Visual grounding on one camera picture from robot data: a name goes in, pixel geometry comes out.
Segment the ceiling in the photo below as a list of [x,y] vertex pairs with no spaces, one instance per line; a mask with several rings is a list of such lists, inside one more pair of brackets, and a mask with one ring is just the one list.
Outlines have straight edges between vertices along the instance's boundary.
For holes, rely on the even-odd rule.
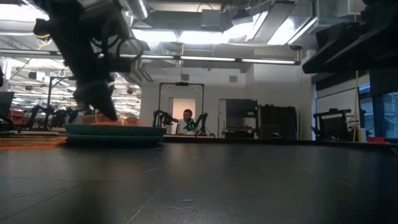
[[[135,0],[121,0],[122,4],[131,4],[131,1]],[[232,34],[231,18],[235,15],[238,9],[248,9],[250,16],[254,18],[253,23],[248,28],[247,26],[241,26],[239,29],[235,29],[234,33],[241,32],[242,29],[247,29],[244,32],[244,36],[239,38],[229,39],[228,42],[223,44],[189,44],[181,42],[144,42],[141,41],[141,45],[145,47],[145,54],[165,54],[165,55],[191,55],[191,56],[204,56],[204,57],[234,57],[234,58],[271,58],[279,60],[297,60],[297,53],[290,49],[288,45],[269,45],[269,41],[284,39],[285,36],[291,35],[301,29],[313,16],[312,1],[311,0],[298,0],[297,3],[291,7],[288,11],[282,7],[281,12],[285,13],[285,17],[275,17],[274,21],[270,22],[259,22],[256,25],[256,21],[259,20],[262,14],[267,18],[271,16],[272,10],[276,10],[271,7],[275,0],[263,0],[263,1],[250,1],[250,0],[206,0],[198,2],[197,0],[149,0],[148,4],[151,9],[150,16],[143,21],[133,21],[132,29],[139,29],[145,32],[158,30],[153,27],[173,27],[171,30],[176,34],[176,38],[182,38],[183,32],[186,30],[198,30],[197,27],[193,27],[192,24],[198,24],[195,19],[203,19],[201,17],[203,9],[220,10],[222,14],[225,14],[229,19],[229,25],[223,25],[227,29],[222,35]],[[32,28],[35,24],[36,17],[45,18],[46,15],[42,11],[38,11],[32,5],[31,0],[0,0],[0,49],[24,49],[24,50],[58,50],[54,43],[44,43],[38,40],[32,35]],[[311,28],[306,30],[296,41],[292,44],[301,45],[306,49],[315,49],[317,47],[314,29],[317,26],[327,27],[330,24],[344,21],[347,17],[337,18],[336,16],[336,3],[337,0],[318,0],[315,5],[315,13],[318,16],[318,22],[312,24]],[[254,30],[257,30],[253,34],[252,39],[248,39]],[[121,49],[122,54],[136,54],[139,48],[136,42],[135,44],[129,44]],[[45,95],[47,94],[48,79],[46,80],[32,80],[28,77],[29,72],[45,72],[46,76],[55,75],[57,76],[60,71],[66,72],[66,77],[71,76],[68,68],[64,66],[63,61],[59,58],[56,59],[40,59],[33,58],[29,61],[29,57],[18,57],[8,58],[13,64],[14,70],[11,72],[11,90],[21,94],[19,98],[26,100],[26,103],[30,105],[37,103],[38,99],[42,100],[42,103],[46,102]],[[17,67],[24,67],[23,70],[17,72]],[[167,80],[178,80],[179,73],[177,72],[180,67],[184,68],[201,68],[208,69],[232,69],[245,73],[249,70],[251,64],[248,63],[226,63],[226,62],[204,62],[204,61],[184,61],[182,64],[178,61],[165,61],[165,60],[150,60],[144,59],[139,64],[139,70],[130,74],[120,73],[114,74],[116,79],[116,91],[114,96],[118,97],[116,104],[119,108],[126,107],[128,102],[134,102],[130,105],[134,108],[134,111],[139,113],[139,102],[141,91],[136,88],[136,84],[140,85],[142,82],[166,82]],[[142,74],[147,73],[151,79],[139,78]],[[73,89],[75,85],[73,81],[63,80],[53,90],[52,93],[55,97],[52,98],[52,102],[56,106],[62,108],[66,105],[73,105],[72,94],[67,90]],[[33,90],[26,90],[26,85],[32,85]],[[132,95],[127,94],[127,89],[133,88],[134,93]]]

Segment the table surface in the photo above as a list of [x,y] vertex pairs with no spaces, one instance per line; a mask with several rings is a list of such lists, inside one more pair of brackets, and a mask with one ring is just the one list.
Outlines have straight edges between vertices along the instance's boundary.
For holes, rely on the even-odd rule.
[[397,177],[336,147],[2,150],[0,223],[396,223]]

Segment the doorway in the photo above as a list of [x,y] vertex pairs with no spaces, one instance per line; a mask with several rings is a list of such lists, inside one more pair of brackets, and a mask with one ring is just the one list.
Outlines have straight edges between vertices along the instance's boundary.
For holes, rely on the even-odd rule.
[[[190,109],[192,111],[192,118],[194,118],[196,111],[196,100],[173,98],[173,118],[183,119],[183,112],[186,109]],[[177,125],[178,124],[172,125],[171,134],[175,134],[175,131],[177,130]]]

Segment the computer screen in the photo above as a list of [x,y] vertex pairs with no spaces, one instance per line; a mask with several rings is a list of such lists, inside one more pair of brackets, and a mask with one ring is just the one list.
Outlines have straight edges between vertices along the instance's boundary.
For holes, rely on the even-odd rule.
[[10,110],[12,99],[15,92],[0,92],[0,115],[8,116],[8,111]]

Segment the black table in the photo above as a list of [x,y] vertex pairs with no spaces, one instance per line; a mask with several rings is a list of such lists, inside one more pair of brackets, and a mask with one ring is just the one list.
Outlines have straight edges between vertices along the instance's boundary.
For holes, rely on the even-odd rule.
[[164,143],[0,151],[0,223],[396,223],[398,157]]

